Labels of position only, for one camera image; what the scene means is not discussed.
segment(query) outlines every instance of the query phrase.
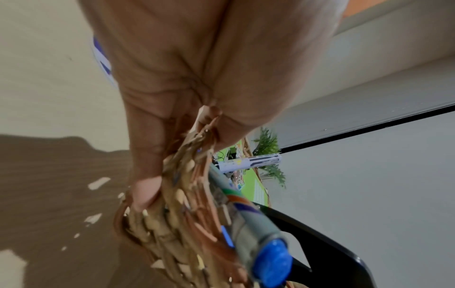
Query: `ceiling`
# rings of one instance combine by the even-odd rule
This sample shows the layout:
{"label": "ceiling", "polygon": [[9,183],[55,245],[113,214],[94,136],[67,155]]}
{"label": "ceiling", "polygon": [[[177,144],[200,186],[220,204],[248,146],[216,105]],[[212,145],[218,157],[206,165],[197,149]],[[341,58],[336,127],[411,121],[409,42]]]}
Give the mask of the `ceiling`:
{"label": "ceiling", "polygon": [[292,106],[455,55],[453,15],[453,0],[389,0],[344,19]]}

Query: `black trim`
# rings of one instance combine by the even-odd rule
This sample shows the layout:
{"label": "black trim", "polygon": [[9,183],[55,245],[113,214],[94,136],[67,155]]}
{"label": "black trim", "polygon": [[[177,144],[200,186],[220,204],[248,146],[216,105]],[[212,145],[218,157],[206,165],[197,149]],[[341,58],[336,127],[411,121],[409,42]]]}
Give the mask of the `black trim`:
{"label": "black trim", "polygon": [[441,114],[454,112],[454,111],[455,111],[455,104],[449,105],[449,106],[445,106],[445,107],[442,107],[442,108],[436,108],[436,109],[433,109],[433,110],[425,111],[425,112],[414,114],[414,115],[411,115],[411,116],[406,116],[406,117],[390,120],[390,121],[387,121],[387,122],[371,125],[371,126],[364,127],[364,128],[359,128],[359,129],[356,129],[356,130],[353,130],[353,131],[340,133],[340,134],[337,134],[337,135],[333,135],[333,136],[329,136],[329,137],[313,140],[313,141],[310,141],[310,142],[305,142],[305,143],[297,144],[297,145],[294,145],[294,146],[284,147],[284,148],[281,148],[280,152],[281,153],[288,153],[288,152],[292,152],[292,151],[296,151],[296,150],[300,150],[300,149],[304,149],[304,148],[308,148],[308,147],[312,147],[312,146],[316,146],[316,145],[320,145],[320,144],[324,144],[324,143],[329,143],[329,142],[332,142],[332,141],[336,141],[336,140],[340,140],[340,139],[344,139],[344,138],[348,138],[348,137],[352,137],[352,136],[357,136],[357,135],[360,135],[360,134],[365,134],[365,133],[368,133],[368,132],[384,129],[384,128],[387,128],[387,127],[401,125],[401,124],[405,124],[405,123],[408,123],[408,122],[417,121],[417,120],[425,119],[425,118],[428,118],[428,117],[438,116],[438,115],[441,115]]}

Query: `wooden floor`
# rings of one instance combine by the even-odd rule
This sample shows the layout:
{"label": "wooden floor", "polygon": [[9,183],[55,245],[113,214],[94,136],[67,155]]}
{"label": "wooden floor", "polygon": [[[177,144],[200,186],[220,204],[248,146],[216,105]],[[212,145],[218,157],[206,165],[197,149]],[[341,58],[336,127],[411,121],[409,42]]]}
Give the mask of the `wooden floor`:
{"label": "wooden floor", "polygon": [[[13,262],[0,260],[1,287],[172,287],[112,231],[128,151],[97,151],[78,137],[0,136],[0,159],[0,251],[26,262],[21,284]],[[102,177],[110,181],[90,190]]]}

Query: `hand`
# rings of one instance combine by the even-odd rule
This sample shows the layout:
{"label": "hand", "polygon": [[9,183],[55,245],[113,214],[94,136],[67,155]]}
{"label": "hand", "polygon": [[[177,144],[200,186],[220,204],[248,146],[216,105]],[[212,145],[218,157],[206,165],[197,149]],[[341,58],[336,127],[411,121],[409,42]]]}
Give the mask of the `hand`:
{"label": "hand", "polygon": [[217,149],[299,94],[348,0],[79,0],[112,65],[133,157],[133,207],[147,208],[163,158],[198,109],[220,115]]}

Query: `blue pen cap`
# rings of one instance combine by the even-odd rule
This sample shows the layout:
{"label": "blue pen cap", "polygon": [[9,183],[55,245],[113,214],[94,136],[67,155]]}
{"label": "blue pen cap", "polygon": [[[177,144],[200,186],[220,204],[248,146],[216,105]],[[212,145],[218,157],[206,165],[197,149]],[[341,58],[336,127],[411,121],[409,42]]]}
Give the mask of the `blue pen cap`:
{"label": "blue pen cap", "polygon": [[292,256],[281,239],[270,241],[256,257],[253,275],[267,288],[282,284],[292,267]]}

